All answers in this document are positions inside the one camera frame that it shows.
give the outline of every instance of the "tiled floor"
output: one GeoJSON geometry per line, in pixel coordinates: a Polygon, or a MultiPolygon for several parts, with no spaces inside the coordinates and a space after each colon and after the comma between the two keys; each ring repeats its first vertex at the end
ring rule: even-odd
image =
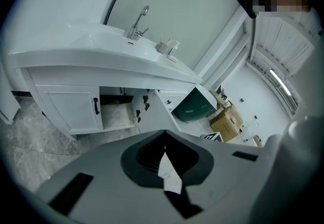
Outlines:
{"type": "MultiPolygon", "coordinates": [[[[17,100],[21,109],[13,125],[8,126],[0,120],[1,155],[12,178],[32,192],[79,155],[99,145],[138,134],[135,128],[131,128],[79,135],[78,141],[71,141],[42,115],[33,98],[17,100]]],[[[183,132],[191,135],[200,136],[213,132],[207,118],[191,123],[184,123],[177,118],[176,121],[183,132]]],[[[243,144],[240,137],[231,141],[243,144]]]]}

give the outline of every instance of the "gray plastic surface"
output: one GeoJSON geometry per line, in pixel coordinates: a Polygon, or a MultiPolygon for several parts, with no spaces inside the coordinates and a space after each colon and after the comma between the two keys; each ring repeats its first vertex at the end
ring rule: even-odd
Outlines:
{"type": "Polygon", "coordinates": [[[293,123],[284,136],[272,136],[264,148],[226,144],[183,133],[182,138],[207,149],[214,168],[201,185],[187,187],[192,204],[202,213],[185,220],[162,189],[143,188],[123,172],[126,148],[150,132],[102,145],[54,174],[37,194],[50,202],[78,173],[94,176],[68,215],[83,223],[268,223],[294,200],[317,170],[324,147],[321,120],[293,123]],[[236,151],[258,155],[255,162],[236,151]]]}

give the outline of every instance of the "brown box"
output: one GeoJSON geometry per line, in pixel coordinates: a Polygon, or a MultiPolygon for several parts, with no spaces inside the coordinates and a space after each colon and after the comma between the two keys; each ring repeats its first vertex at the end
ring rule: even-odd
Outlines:
{"type": "Polygon", "coordinates": [[[211,121],[211,128],[220,132],[224,142],[238,136],[243,120],[233,103],[231,107],[225,108],[217,117],[211,121]]]}

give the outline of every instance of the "green trash can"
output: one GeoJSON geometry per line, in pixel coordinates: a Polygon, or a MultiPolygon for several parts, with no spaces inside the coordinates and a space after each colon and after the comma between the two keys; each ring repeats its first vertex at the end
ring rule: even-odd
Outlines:
{"type": "Polygon", "coordinates": [[[203,86],[194,88],[175,108],[174,114],[184,122],[197,121],[216,111],[216,100],[203,86]]]}

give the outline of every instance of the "faucet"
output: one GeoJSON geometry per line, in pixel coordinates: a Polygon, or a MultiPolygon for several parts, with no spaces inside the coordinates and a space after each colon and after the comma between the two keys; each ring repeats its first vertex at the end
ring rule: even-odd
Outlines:
{"type": "Polygon", "coordinates": [[[139,38],[141,38],[141,37],[143,37],[143,35],[145,34],[145,32],[149,30],[149,28],[147,28],[143,32],[140,32],[140,31],[137,30],[138,23],[140,22],[141,17],[142,16],[146,16],[149,8],[150,7],[148,5],[146,5],[144,7],[144,9],[141,11],[140,16],[138,17],[138,19],[136,20],[135,24],[133,24],[133,26],[131,27],[130,31],[128,32],[127,38],[132,39],[132,40],[136,36],[139,37],[139,38]]]}

